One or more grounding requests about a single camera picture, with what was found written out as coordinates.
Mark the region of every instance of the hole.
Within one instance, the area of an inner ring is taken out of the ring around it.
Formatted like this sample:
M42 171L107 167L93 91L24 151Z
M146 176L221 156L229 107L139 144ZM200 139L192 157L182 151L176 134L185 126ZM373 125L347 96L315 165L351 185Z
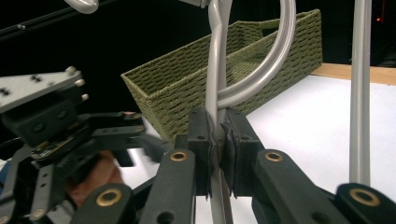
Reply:
M314 213L314 214L312 214L312 219L314 219L317 223L319 223L319 224L329 224L329 223L332 223L331 221L330 221L330 219L326 216L326 215L324 215L324 214L322 214L322 213L319 213L319 212L316 212L316 213Z
M58 115L56 116L56 119L64 119L64 118L66 118L67 117L67 111L65 111L65 110L62 110L62 111L60 111L59 113L58 113Z
M172 161L184 161L187 159L187 154L184 152L174 152L171 155L171 160Z
M32 131L34 133L41 133L46 129L46 125L44 123L37 123L35 126L33 126Z
M119 189L107 189L98 196L96 203L102 207L111 206L117 203L121 196L122 193Z
M381 204L378 197L367 189L352 189L349 194L355 201L367 206L379 206Z
M174 216L170 212L162 212L157 217L158 224L171 224L174 221Z
M265 153L265 158L267 158L268 161L283 161L283 157L275 152Z
M104 201L112 201L117 197L117 194L115 192L109 192L103 195L103 200Z
M363 192L357 192L357 195L360 198L362 198L364 201L371 201L373 199L370 195L363 193Z

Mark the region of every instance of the metal pole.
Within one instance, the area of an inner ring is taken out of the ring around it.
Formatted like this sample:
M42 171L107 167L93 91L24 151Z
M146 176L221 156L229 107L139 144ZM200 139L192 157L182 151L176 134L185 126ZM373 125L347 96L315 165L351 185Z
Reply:
M211 0L209 4L209 22L212 30L209 60L207 66L205 109L213 124L212 137L216 145L213 148L213 168L211 176L213 223L232 224L233 213L230 192L224 174L219 168L219 160L224 145L224 132L220 124L224 121L224 110L218 109L218 92L226 88L226 46L228 23L232 0Z
M356 0L353 22L349 181L370 186L370 37L372 0Z

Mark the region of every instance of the white table surface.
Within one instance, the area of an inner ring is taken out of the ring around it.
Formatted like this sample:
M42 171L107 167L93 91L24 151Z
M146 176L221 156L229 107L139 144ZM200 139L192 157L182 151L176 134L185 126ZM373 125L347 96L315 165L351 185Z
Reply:
M370 92L372 187L396 202L396 86L372 83ZM317 186L335 193L348 182L349 103L350 80L308 76L247 119L266 148L288 153ZM148 163L141 150L130 151L138 165L122 172L133 187L155 175L158 164ZM232 198L235 224L257 223L250 203ZM210 202L203 197L197 197L196 223L212 223Z

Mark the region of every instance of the green woven basket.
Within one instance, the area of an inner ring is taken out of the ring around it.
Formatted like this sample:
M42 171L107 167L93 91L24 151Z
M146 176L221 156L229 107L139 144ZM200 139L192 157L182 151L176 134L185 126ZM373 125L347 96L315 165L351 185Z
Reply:
M290 53L280 71L235 109L248 114L321 66L320 11L297 14L296 23ZM278 25L279 20L272 20L237 21L229 26L228 85L258 67L274 44ZM207 35L121 75L143 116L162 139L174 143L177 134L187 133L190 110L205 104L210 38Z

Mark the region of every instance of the screw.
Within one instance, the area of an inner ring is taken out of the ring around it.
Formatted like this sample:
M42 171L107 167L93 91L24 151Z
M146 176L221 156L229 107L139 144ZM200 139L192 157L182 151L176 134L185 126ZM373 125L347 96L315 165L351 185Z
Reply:
M26 30L26 26L25 25L18 24L17 27L20 30Z
M85 80L84 79L79 79L75 82L75 85L78 87L81 87L85 84Z
M7 90L6 88L1 88L0 94L2 94L3 96L8 96L11 94L11 92L9 90Z
M89 96L88 94L83 94L83 95L81 95L81 100L82 100L82 101L86 101L86 100L88 100L88 99L90 99L90 96Z
M69 76L72 76L74 72L76 72L77 69L73 66L70 66L68 68L66 68L65 72L69 74Z
M145 130L145 128L142 125L140 125L140 126L137 126L135 130L137 133L141 133Z
M42 217L44 214L46 213L46 211L42 208L35 210L35 212L33 213L33 217Z
M8 222L8 216L0 217L0 224L6 224Z
M43 80L42 77L38 77L37 75L32 75L32 76L30 77L30 79L33 80L33 81L35 81L35 82L40 82L40 81Z

